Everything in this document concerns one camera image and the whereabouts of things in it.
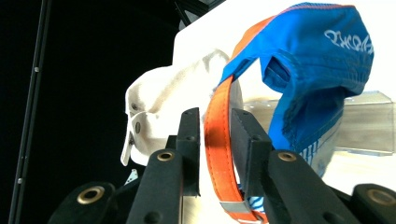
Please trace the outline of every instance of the metal buckle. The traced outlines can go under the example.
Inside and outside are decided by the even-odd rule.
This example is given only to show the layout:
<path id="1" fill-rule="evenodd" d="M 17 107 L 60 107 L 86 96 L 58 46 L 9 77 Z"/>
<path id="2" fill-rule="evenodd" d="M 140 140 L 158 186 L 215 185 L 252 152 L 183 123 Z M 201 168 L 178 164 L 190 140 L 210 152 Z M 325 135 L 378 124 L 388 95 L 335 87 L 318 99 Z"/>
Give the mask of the metal buckle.
<path id="1" fill-rule="evenodd" d="M 251 213 L 250 206 L 247 201 L 242 202 L 220 202 L 223 209 L 231 213 Z"/>
<path id="2" fill-rule="evenodd" d="M 247 201 L 242 201 L 242 202 L 220 202 L 222 208 L 230 213 L 252 213 L 250 209 L 250 205 L 248 204 Z M 242 224 L 263 224 L 263 220 L 261 217 L 256 216 L 255 217 L 258 219 L 256 221 L 249 221 L 249 220 L 243 220 L 243 219 L 237 219 L 239 223 Z"/>

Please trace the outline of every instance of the blue fabric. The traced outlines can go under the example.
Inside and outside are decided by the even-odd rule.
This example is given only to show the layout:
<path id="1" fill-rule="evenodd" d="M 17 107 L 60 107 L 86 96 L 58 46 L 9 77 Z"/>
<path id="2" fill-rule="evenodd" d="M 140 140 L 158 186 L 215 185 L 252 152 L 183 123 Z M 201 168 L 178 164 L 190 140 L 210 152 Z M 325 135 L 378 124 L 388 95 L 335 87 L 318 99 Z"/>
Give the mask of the blue fabric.
<path id="1" fill-rule="evenodd" d="M 373 58 L 356 8 L 302 3 L 275 16 L 225 66 L 221 82 L 260 59 L 262 82 L 282 93 L 273 145 L 302 153 L 342 117 L 344 99 L 363 91 Z"/>

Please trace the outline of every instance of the metal ring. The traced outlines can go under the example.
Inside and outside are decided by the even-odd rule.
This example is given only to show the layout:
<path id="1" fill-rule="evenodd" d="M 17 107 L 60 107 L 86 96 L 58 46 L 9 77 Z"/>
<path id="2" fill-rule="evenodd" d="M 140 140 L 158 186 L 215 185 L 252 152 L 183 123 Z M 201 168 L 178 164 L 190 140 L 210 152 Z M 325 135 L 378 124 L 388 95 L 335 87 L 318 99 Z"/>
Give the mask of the metal ring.
<path id="1" fill-rule="evenodd" d="M 296 161 L 297 158 L 294 154 L 289 153 L 289 152 L 279 152 L 277 156 L 282 160 L 282 161 Z"/>
<path id="2" fill-rule="evenodd" d="M 83 190 L 78 196 L 77 201 L 81 204 L 94 203 L 102 198 L 105 189 L 101 186 L 94 186 Z"/>
<path id="3" fill-rule="evenodd" d="M 367 195 L 373 202 L 385 205 L 385 206 L 392 206 L 396 204 L 396 199 L 390 195 L 389 193 L 385 192 L 384 190 L 380 189 L 369 189 L 367 190 Z"/>
<path id="4" fill-rule="evenodd" d="M 165 151 L 158 154 L 157 159 L 159 161 L 171 161 L 175 157 L 175 154 L 171 151 Z"/>

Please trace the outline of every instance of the black background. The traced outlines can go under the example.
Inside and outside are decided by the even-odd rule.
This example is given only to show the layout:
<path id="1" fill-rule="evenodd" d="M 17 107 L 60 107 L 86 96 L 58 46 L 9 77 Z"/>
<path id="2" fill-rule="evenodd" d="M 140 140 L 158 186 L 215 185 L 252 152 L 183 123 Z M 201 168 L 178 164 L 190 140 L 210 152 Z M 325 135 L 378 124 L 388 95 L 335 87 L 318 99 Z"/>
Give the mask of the black background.
<path id="1" fill-rule="evenodd" d="M 0 0 L 0 223 L 7 223 L 40 0 Z M 123 185 L 124 94 L 172 63 L 172 1 L 52 0 L 21 223 L 45 223 L 74 188 Z"/>

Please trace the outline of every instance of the cap strap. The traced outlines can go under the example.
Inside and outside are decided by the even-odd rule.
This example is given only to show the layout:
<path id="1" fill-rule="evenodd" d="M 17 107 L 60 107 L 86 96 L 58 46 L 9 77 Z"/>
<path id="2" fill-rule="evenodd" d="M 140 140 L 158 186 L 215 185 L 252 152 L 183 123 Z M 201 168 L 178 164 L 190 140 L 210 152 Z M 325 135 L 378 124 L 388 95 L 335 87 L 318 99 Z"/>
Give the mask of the cap strap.
<path id="1" fill-rule="evenodd" d="M 207 167 L 212 184 L 221 202 L 227 204 L 242 204 L 244 198 L 239 191 L 233 172 L 233 157 L 231 153 L 229 104 L 230 89 L 233 77 L 228 77 L 215 91 L 209 103 L 205 116 L 205 147 Z M 233 219 L 241 223 L 259 221 L 251 210 L 225 209 Z"/>

